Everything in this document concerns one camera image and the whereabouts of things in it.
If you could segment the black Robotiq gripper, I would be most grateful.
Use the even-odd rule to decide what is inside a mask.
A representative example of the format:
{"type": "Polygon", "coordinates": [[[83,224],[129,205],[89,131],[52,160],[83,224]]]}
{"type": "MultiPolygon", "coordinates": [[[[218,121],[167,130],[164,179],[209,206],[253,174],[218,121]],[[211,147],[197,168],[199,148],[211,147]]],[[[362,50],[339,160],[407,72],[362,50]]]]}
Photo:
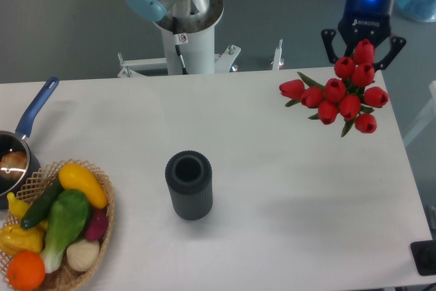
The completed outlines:
{"type": "Polygon", "coordinates": [[[375,71],[385,70],[406,45],[406,39],[392,35],[390,24],[394,0],[346,0],[343,17],[338,28],[321,30],[321,38],[326,56],[331,64],[335,64],[345,53],[351,53],[358,42],[369,40],[378,47],[389,38],[390,50],[383,59],[373,64],[375,71]],[[346,48],[339,52],[334,47],[334,39],[340,35],[346,48]]]}

